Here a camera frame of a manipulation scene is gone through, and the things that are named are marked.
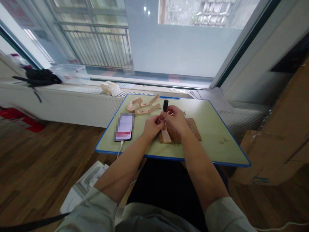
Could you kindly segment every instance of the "green table top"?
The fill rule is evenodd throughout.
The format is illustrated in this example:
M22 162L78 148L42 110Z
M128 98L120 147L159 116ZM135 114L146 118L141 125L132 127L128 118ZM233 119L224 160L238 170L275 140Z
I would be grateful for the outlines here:
M142 97L143 102L150 101L154 98L154 96L128 94L99 140L95 148L97 152L105 154L118 153L120 142L114 142L116 122L121 113L128 113L128 104L138 97ZM131 141L124 142L122 151L127 149L142 134L147 118L160 114L163 110L163 101L165 99L169 100L169 105L176 105L183 110L187 118L193 118L195 120L202 138L200 143L213 163L235 167L251 166L249 159L235 141L210 101L200 99L160 97L152 106L160 103L161 109L157 109L151 114L146 115L135 114L132 139ZM163 144L158 139L151 142L148 146L145 157L184 161L181 144Z

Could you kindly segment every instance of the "window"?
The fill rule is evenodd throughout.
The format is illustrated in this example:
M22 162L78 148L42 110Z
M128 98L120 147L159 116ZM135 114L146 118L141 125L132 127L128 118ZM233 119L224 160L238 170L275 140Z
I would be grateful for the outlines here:
M260 0L161 0L159 23L244 28Z
M20 26L14 32L27 37L20 42L37 47L29 52L39 52L39 62L79 63L95 79L206 88L270 2L0 0L0 7Z

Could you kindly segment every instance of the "person's right hand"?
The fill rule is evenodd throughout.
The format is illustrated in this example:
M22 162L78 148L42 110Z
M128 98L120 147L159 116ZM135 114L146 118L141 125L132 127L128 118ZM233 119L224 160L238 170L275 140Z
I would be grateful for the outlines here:
M161 115L172 124L172 126L178 131L180 136L183 136L188 131L191 131L187 124L183 111L177 106L168 106L166 112L162 111Z

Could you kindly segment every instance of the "gray sleeve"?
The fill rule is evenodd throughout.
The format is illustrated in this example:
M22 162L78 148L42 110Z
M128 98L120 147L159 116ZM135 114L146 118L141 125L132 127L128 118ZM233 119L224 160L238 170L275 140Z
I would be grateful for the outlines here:
M55 231L114 231L116 211L117 204L93 187Z
M213 202L205 213L209 232L256 231L231 197Z

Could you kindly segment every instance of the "fire extinguisher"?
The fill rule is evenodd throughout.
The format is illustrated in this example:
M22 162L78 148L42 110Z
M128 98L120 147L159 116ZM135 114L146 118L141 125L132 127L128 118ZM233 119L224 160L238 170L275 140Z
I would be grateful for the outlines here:
M33 118L30 118L28 115L12 107L10 108L0 107L0 117L15 122L16 124L32 132L39 132L45 128L43 124L37 122Z

